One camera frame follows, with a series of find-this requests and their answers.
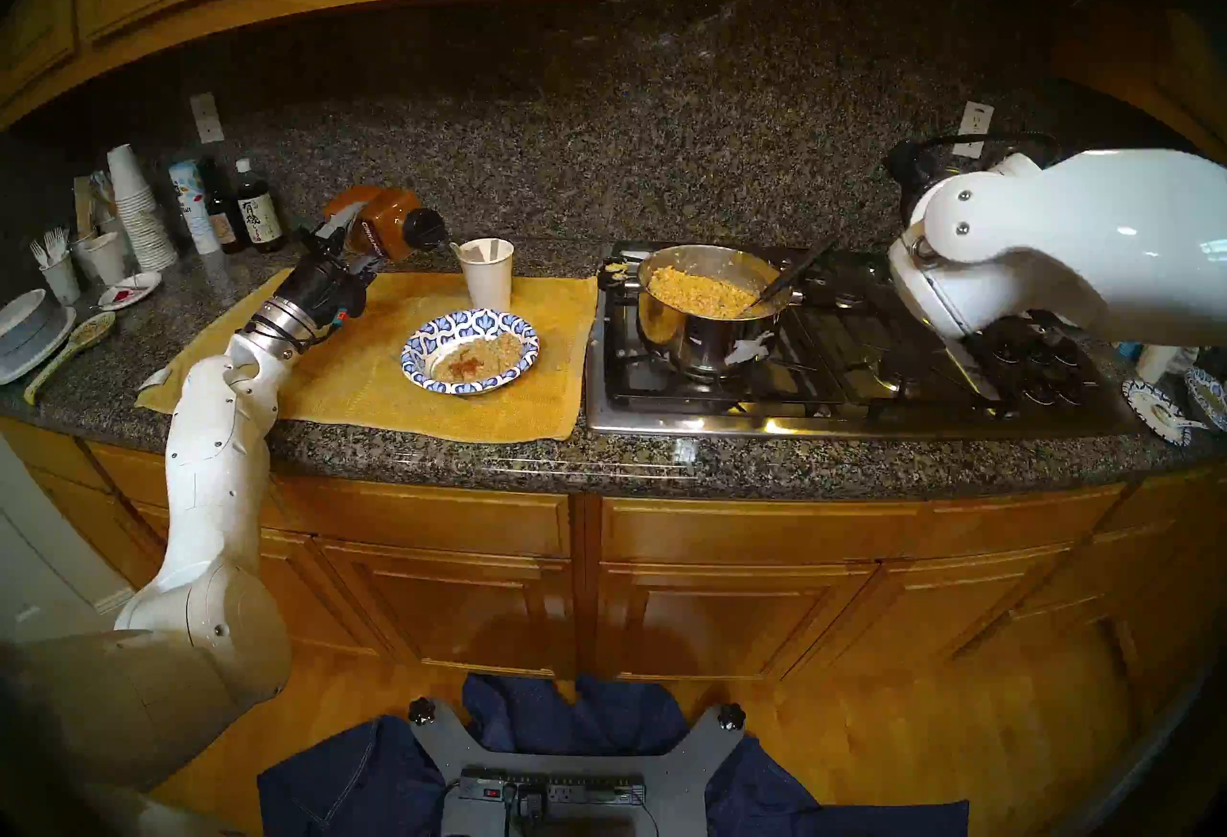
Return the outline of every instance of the cooking pot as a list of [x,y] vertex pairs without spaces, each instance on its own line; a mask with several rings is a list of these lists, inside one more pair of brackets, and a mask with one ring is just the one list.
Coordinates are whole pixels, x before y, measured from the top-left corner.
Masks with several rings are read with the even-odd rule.
[[800,293],[785,288],[741,318],[717,319],[682,312],[648,291],[652,275],[661,266],[719,279],[748,292],[760,292],[779,270],[766,259],[740,249],[671,245],[644,259],[638,276],[623,284],[639,292],[638,329],[643,344],[677,371],[693,377],[723,378],[766,356],[779,313],[800,302]]

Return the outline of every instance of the spoon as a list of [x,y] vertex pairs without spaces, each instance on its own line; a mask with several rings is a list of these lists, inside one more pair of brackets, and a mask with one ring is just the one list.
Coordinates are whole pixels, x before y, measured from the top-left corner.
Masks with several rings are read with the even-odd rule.
[[802,255],[794,265],[789,266],[778,276],[775,276],[774,280],[768,282],[763,287],[763,291],[758,293],[758,298],[756,298],[753,302],[746,306],[746,308],[742,309],[742,313],[745,313],[747,309],[753,308],[760,302],[771,302],[773,298],[775,298],[777,295],[783,292],[785,288],[791,286],[793,282],[800,279],[801,272],[811,268],[811,265],[818,259],[818,256],[822,256],[822,254],[826,253],[827,249],[829,249],[833,244],[834,239],[832,238],[820,239],[817,243],[806,249],[805,255]]
[[59,371],[60,366],[64,364],[69,358],[71,358],[77,352],[88,349],[94,342],[99,341],[112,326],[115,324],[114,312],[99,312],[97,315],[91,315],[75,329],[72,334],[69,335],[67,344],[60,349],[60,353],[56,355],[43,371],[29,384],[26,385],[26,390],[22,392],[22,398],[26,404],[34,404],[34,395],[38,394],[38,389]]

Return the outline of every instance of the food in pot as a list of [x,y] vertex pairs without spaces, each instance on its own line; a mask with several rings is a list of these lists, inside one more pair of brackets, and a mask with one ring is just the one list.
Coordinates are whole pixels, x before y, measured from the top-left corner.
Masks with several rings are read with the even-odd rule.
[[440,382],[480,382],[514,368],[523,353],[520,340],[504,331],[497,339],[465,342],[448,355],[434,371]]
[[713,319],[739,318],[758,295],[721,279],[692,275],[671,265],[663,265],[652,274],[648,291],[681,312]]

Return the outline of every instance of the dark glass bottle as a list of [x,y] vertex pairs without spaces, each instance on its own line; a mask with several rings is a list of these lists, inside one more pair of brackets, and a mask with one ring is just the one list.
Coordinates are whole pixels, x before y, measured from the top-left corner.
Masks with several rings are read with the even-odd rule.
[[237,253],[250,245],[247,236],[247,226],[243,215],[238,209],[238,200],[231,193],[226,178],[217,169],[217,164],[209,157],[198,164],[200,179],[205,184],[205,209],[209,211],[209,221],[213,226],[213,234],[221,243],[223,253]]
[[286,244],[286,234],[269,195],[269,184],[252,172],[252,161],[242,157],[234,164],[238,171],[238,207],[247,223],[247,234],[252,245],[261,253],[271,253]]

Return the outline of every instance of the stack of paper cups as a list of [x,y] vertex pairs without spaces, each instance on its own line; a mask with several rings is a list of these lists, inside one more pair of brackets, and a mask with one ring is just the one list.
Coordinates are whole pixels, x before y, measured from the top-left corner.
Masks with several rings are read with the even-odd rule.
[[191,232],[191,242],[196,244],[196,252],[201,255],[216,253],[221,249],[221,244],[217,242],[217,234],[209,220],[209,210],[205,206],[205,184],[200,179],[196,161],[183,160],[177,164],[171,164],[171,182],[174,184],[175,193],[179,194],[179,211]]
[[115,209],[128,231],[141,271],[166,269],[179,254],[158,218],[153,190],[141,173],[131,145],[119,145],[109,151],[107,164],[115,188]]

